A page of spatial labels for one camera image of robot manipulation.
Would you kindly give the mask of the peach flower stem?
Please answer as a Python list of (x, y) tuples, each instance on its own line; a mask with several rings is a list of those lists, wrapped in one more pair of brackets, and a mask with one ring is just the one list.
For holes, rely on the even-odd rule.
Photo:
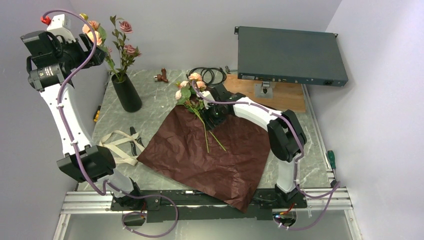
[(96, 43), (96, 47), (106, 53), (105, 61), (108, 64), (109, 71), (113, 74), (117, 74), (118, 71), (115, 68), (115, 62), (112, 59), (112, 49), (105, 45), (107, 39), (106, 30), (101, 24), (95, 20), (89, 20), (89, 17), (85, 13), (80, 13), (79, 16), (83, 18), (87, 24), (83, 24), (82, 32), (89, 38), (93, 43)]

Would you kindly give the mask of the red flower bouquet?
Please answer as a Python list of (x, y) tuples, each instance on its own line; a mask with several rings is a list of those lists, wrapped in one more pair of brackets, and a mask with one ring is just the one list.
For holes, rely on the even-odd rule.
[(184, 106), (190, 113), (193, 113), (203, 125), (207, 153), (210, 152), (208, 142), (209, 135), (211, 135), (218, 145), (226, 151), (226, 148), (221, 144), (211, 130), (207, 130), (205, 119), (201, 116), (201, 111), (206, 110), (206, 104), (200, 95), (196, 93), (196, 90), (198, 90), (200, 94), (206, 92), (207, 86), (203, 81), (203, 77), (199, 73), (191, 73), (187, 80), (178, 81), (175, 86), (178, 88), (174, 96), (176, 99), (176, 105)]

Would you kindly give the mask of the dark red wrapping paper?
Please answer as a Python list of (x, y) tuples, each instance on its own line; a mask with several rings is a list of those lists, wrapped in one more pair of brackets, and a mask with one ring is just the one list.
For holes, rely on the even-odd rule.
[(228, 116), (205, 133), (193, 113), (176, 106), (137, 160), (246, 213), (270, 150), (267, 131), (246, 119)]

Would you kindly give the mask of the pink flower stem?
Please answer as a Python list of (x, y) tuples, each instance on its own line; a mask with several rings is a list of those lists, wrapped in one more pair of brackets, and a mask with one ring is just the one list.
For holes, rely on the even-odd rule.
[(121, 83), (126, 80), (129, 67), (135, 63), (136, 58), (140, 57), (142, 53), (137, 46), (128, 43), (128, 35), (134, 32), (132, 25), (127, 20), (116, 15), (110, 16), (109, 20), (114, 28), (111, 32), (114, 37), (112, 43), (118, 52), (119, 61), (115, 63), (109, 51), (108, 64), (111, 72), (116, 77), (115, 81)]

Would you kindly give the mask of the beige ribbon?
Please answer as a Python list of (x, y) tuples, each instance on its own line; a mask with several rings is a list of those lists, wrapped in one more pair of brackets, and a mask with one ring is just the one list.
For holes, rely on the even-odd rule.
[[(115, 140), (115, 141), (109, 141), (109, 139), (114, 135), (120, 135), (120, 136), (122, 136), (122, 138)], [(137, 146), (137, 149), (140, 150), (141, 152), (143, 152), (145, 147), (142, 147), (140, 144), (138, 144), (136, 142), (136, 138), (139, 137), (139, 136), (140, 136), (139, 132), (136, 132), (135, 134), (131, 135), (131, 134), (127, 134), (127, 133), (120, 131), (120, 130), (114, 130), (111, 133), (103, 136), (99, 140), (98, 145), (101, 146), (101, 147), (106, 147), (113, 154), (116, 155), (113, 158), (114, 158), (114, 162), (117, 165), (128, 164), (128, 165), (131, 165), (131, 166), (135, 166), (138, 163), (138, 160), (137, 160), (138, 155), (137, 156), (130, 156), (129, 154), (127, 154), (126, 151), (123, 151), (120, 148), (120, 145), (134, 141), (136, 146)]]

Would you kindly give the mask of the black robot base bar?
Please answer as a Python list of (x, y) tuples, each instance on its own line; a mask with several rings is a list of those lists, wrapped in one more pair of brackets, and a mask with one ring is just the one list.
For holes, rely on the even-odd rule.
[(305, 196), (296, 193), (285, 200), (276, 188), (254, 192), (246, 212), (198, 190), (140, 190), (143, 199), (125, 197), (126, 203), (112, 198), (112, 211), (145, 211), (147, 223), (179, 220), (256, 219), (272, 220), (278, 210), (305, 209)]

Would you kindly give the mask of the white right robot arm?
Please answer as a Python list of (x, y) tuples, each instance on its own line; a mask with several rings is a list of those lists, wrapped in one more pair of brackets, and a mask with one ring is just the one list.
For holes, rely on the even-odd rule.
[(197, 93), (205, 105), (203, 117), (207, 127), (214, 128), (232, 115), (266, 130), (270, 149), (278, 158), (275, 184), (276, 203), (287, 208), (295, 201), (297, 161), (305, 155), (307, 143), (303, 128), (292, 110), (278, 111), (254, 102), (242, 93), (231, 93), (223, 84)]

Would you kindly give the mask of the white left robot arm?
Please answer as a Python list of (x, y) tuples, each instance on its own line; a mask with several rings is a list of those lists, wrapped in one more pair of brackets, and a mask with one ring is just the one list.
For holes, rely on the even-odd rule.
[(116, 199), (124, 198), (129, 209), (137, 210), (144, 203), (137, 184), (116, 169), (108, 148), (93, 142), (76, 108), (71, 78), (81, 69), (101, 65), (106, 56), (86, 34), (79, 36), (87, 50), (77, 40), (66, 41), (49, 31), (22, 35), (30, 52), (26, 59), (28, 82), (48, 105), (59, 131), (64, 157), (56, 162), (58, 168), (79, 183), (93, 186), (100, 182)]

